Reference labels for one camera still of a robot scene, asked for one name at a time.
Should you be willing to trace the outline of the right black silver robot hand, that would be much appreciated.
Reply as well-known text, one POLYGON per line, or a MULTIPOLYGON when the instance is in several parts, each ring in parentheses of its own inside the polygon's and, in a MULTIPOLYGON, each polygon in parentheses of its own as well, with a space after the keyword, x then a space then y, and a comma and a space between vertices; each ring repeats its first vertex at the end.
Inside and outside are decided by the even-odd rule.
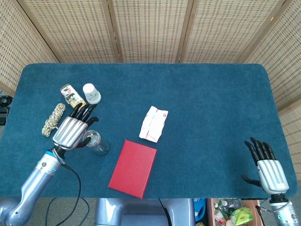
POLYGON ((257 167, 259 179, 250 179, 247 175, 242 175, 242 179, 251 185, 261 187, 269 195, 285 194, 289 190, 289 184, 272 148, 268 143, 261 142, 254 137, 250 140, 244 143, 257 167))

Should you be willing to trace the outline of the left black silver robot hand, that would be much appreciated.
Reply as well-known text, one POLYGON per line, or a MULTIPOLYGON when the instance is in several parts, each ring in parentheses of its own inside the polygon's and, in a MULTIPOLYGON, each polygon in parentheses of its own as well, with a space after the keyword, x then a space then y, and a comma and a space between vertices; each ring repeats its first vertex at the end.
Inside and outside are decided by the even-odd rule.
POLYGON ((53 136, 54 146, 64 151, 86 146, 90 139, 84 138, 85 132, 94 122, 99 121, 97 117, 90 117, 96 106, 96 104, 77 104, 53 136))

